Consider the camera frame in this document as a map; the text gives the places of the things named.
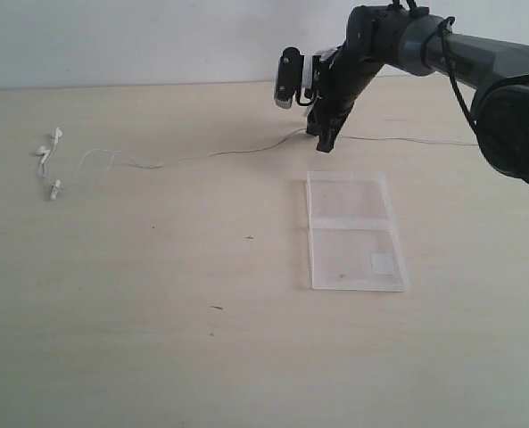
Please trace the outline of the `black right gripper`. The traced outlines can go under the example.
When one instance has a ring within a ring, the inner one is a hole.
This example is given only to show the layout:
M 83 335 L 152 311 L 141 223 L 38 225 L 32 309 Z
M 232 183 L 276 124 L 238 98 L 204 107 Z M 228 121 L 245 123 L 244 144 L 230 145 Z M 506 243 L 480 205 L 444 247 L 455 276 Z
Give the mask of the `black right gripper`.
M 309 108 L 306 125 L 307 135 L 318 136 L 318 152 L 333 151 L 356 100 L 382 68 L 382 62 L 349 46 L 322 53 L 318 98 Z

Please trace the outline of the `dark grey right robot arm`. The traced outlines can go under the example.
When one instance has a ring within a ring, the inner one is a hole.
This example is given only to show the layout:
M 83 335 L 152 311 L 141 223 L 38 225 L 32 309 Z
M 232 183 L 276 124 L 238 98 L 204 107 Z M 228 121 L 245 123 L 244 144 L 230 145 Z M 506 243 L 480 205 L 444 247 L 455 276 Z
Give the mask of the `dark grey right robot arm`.
M 331 152 L 361 92 L 389 65 L 448 77 L 486 161 L 529 184 L 529 45 L 456 34 L 451 17 L 410 2 L 355 7 L 344 42 L 321 56 L 307 134 Z

